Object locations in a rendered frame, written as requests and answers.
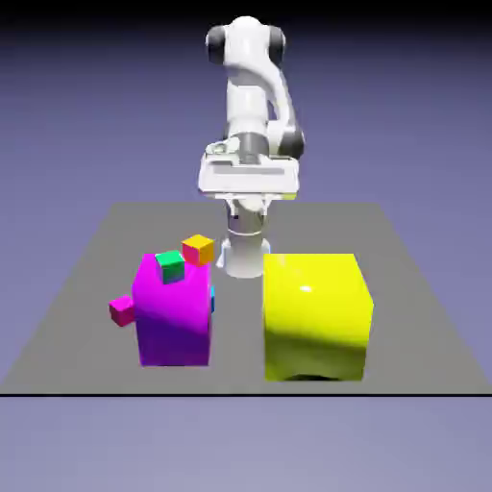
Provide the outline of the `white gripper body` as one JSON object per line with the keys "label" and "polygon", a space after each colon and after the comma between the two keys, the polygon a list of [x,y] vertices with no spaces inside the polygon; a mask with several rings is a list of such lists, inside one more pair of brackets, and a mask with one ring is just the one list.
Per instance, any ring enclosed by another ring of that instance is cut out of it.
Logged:
{"label": "white gripper body", "polygon": [[299,162],[259,156],[259,163],[240,163],[237,154],[203,155],[198,188],[206,196],[246,195],[283,197],[299,191]]}

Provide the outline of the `small orange cube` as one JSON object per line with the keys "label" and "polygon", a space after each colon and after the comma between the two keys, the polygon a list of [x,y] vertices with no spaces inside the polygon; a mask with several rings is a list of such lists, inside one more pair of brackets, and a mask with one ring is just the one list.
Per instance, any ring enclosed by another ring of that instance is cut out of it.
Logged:
{"label": "small orange cube", "polygon": [[214,240],[195,234],[182,241],[184,260],[194,266],[203,266],[214,259]]}

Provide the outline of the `small green cube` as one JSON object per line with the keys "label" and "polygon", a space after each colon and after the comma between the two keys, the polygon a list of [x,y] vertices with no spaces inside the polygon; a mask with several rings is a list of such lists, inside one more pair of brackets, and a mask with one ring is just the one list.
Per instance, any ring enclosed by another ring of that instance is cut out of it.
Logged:
{"label": "small green cube", "polygon": [[164,284],[180,282],[185,277],[185,260],[178,250],[155,254],[160,279]]}

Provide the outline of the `small magenta cube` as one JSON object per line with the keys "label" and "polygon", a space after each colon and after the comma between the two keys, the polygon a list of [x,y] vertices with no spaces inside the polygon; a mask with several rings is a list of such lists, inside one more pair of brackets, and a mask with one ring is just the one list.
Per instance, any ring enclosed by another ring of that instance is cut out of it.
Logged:
{"label": "small magenta cube", "polygon": [[111,320],[120,328],[126,327],[135,321],[135,307],[133,299],[128,296],[120,296],[109,302]]}

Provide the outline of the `large magenta box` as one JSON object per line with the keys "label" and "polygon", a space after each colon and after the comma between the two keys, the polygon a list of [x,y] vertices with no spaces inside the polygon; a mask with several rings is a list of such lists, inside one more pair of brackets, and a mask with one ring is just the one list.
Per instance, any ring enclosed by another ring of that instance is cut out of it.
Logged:
{"label": "large magenta box", "polygon": [[142,257],[132,285],[135,332],[143,366],[207,366],[211,340],[210,266],[184,265],[164,283],[153,254]]}

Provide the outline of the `large yellow box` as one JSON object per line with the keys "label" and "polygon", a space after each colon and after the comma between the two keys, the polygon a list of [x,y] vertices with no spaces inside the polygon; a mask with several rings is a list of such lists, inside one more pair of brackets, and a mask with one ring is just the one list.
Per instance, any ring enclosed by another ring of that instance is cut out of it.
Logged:
{"label": "large yellow box", "polygon": [[263,257],[264,376],[363,379],[374,301],[349,253]]}

